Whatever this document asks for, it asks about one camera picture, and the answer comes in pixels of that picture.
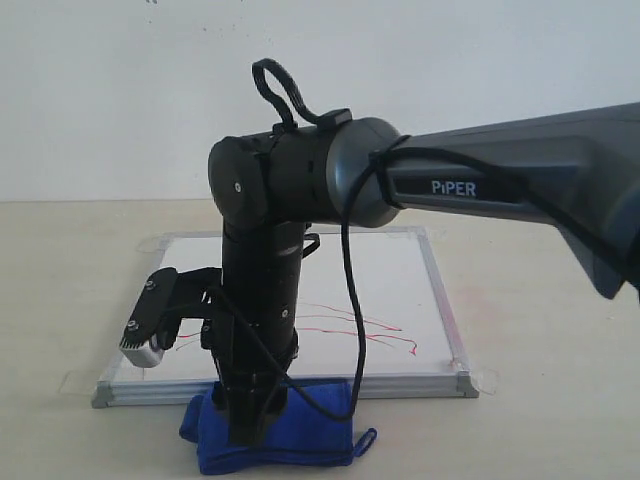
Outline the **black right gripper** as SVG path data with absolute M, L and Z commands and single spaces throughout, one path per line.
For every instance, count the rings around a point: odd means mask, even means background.
M 253 442 L 255 435 L 263 440 L 288 404 L 288 387 L 277 385 L 272 364 L 287 371 L 297 354 L 294 323 L 305 233 L 299 222 L 253 229 L 223 224 L 219 305 L 234 316 L 233 343 L 231 358 L 218 361 L 214 397 L 226 400 L 231 442 Z M 256 394 L 267 396 L 257 429 Z

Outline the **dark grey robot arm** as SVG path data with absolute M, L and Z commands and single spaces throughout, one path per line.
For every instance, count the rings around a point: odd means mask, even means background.
M 377 228 L 403 209 L 546 223 L 603 297 L 639 282 L 635 103 L 417 136 L 378 118 L 278 125 L 218 141 L 208 180 L 223 220 L 216 401 L 240 445 L 284 408 L 314 223 Z

